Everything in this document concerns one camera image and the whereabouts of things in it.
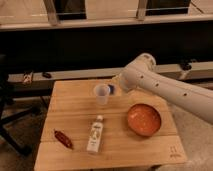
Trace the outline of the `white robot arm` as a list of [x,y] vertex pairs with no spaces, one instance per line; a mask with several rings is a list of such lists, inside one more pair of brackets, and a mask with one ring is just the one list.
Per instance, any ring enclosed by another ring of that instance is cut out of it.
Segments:
[[213,91],[157,74],[155,66],[149,53],[136,57],[118,76],[121,89],[145,89],[213,125]]

